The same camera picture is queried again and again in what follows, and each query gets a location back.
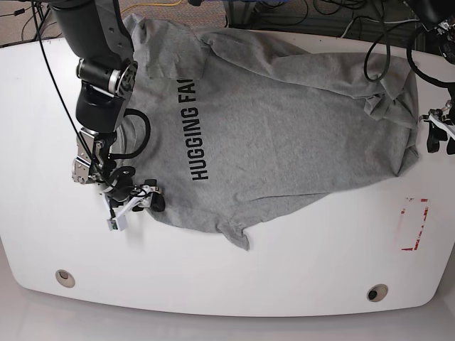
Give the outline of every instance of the folded fabric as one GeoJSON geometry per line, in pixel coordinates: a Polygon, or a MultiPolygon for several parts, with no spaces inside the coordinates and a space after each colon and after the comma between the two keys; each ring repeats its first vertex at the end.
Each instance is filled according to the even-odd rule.
{"type": "MultiPolygon", "coordinates": [[[[166,210],[150,212],[160,222],[248,249],[244,228],[417,161],[406,60],[392,58],[371,83],[363,53],[309,54],[259,33],[135,15],[125,24],[139,63],[129,106],[152,126],[144,152],[125,164],[135,183],[155,178],[164,189],[166,210]]],[[[371,77],[384,62],[371,56],[371,77]]],[[[116,148],[129,153],[143,137],[143,123],[127,117],[116,148]]]]}

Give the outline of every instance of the white tabletop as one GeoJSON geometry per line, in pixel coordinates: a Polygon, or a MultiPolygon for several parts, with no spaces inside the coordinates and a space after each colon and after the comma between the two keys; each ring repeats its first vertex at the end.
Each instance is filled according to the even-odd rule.
{"type": "MultiPolygon", "coordinates": [[[[265,34],[312,53],[369,47],[354,40],[265,34]]],[[[77,58],[63,39],[46,41],[45,49],[74,108],[77,58]]],[[[405,55],[398,48],[392,53],[405,55]]],[[[416,53],[415,59],[435,77],[455,77],[442,58],[416,53]]],[[[116,233],[106,228],[94,186],[71,179],[75,137],[38,45],[4,48],[0,62],[0,184],[7,194],[1,197],[0,236],[23,287],[131,308],[238,316],[361,313],[415,307],[433,297],[455,241],[450,181],[455,159],[444,151],[427,154],[426,125],[418,138],[421,159],[404,177],[329,195],[251,227],[249,252],[221,235],[159,224],[145,212],[130,215],[130,228],[116,233]],[[416,215],[429,208],[416,251],[402,251],[419,232],[413,216],[400,225],[406,197],[429,199],[409,204],[408,212],[416,215]],[[74,288],[56,281],[58,269],[75,277],[74,288]],[[368,290],[380,283],[388,285],[387,297],[369,302],[368,290]]],[[[445,90],[423,81],[418,88],[421,114],[448,99],[445,90]]]]}

